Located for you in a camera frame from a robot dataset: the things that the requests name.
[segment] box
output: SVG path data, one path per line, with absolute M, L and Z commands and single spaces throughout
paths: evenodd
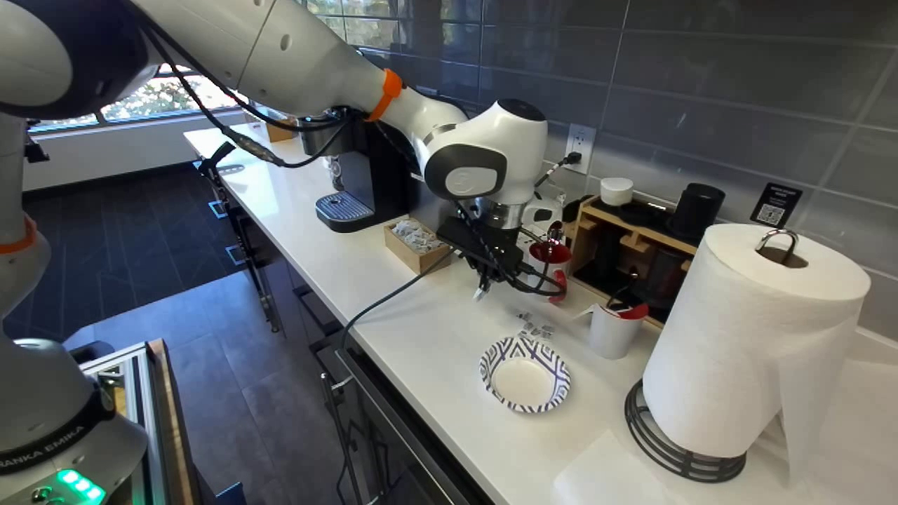
M 414 271 L 427 271 L 449 263 L 449 247 L 432 235 L 424 224 L 401 218 L 386 228 L 386 243 Z
M 264 123 L 264 125 L 269 130 L 269 142 L 285 142 L 285 139 L 297 138 L 297 132 L 293 132 L 293 130 L 282 130 L 275 123 Z

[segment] label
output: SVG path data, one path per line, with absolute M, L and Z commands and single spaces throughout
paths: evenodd
M 801 187 L 766 183 L 766 187 L 753 210 L 753 221 L 760 221 L 770 228 L 787 228 L 787 221 L 801 198 L 803 198 Z

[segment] coffee machine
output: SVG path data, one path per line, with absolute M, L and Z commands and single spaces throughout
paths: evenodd
M 318 218 L 338 233 L 362 229 L 414 210 L 420 162 L 414 146 L 387 123 L 354 117 L 351 110 L 333 110 L 333 125 L 304 135 L 304 148 L 327 148 L 335 193 L 314 201 Z

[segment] paper towel roll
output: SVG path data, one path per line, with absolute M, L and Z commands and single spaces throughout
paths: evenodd
M 659 428 L 713 456 L 745 455 L 784 410 L 798 466 L 818 437 L 871 277 L 811 239 L 796 250 L 810 266 L 775 263 L 759 256 L 766 233 L 759 224 L 706 233 L 643 388 Z

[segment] paper towel holder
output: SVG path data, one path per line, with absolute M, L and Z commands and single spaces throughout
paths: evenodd
M 770 247 L 770 242 L 773 242 L 775 235 L 790 235 L 790 247 L 787 247 L 787 250 Z M 775 263 L 784 263 L 787 268 L 807 268 L 810 261 L 796 252 L 798 239 L 801 239 L 801 235 L 798 235 L 796 229 L 779 228 L 779 229 L 770 229 L 770 233 L 759 242 L 756 252 L 765 256 L 765 257 L 770 257 L 770 261 L 775 261 Z
M 713 456 L 678 445 L 654 420 L 651 406 L 643 395 L 643 382 L 629 389 L 623 402 L 623 417 L 638 445 L 672 475 L 695 483 L 728 483 L 746 469 L 746 455 Z

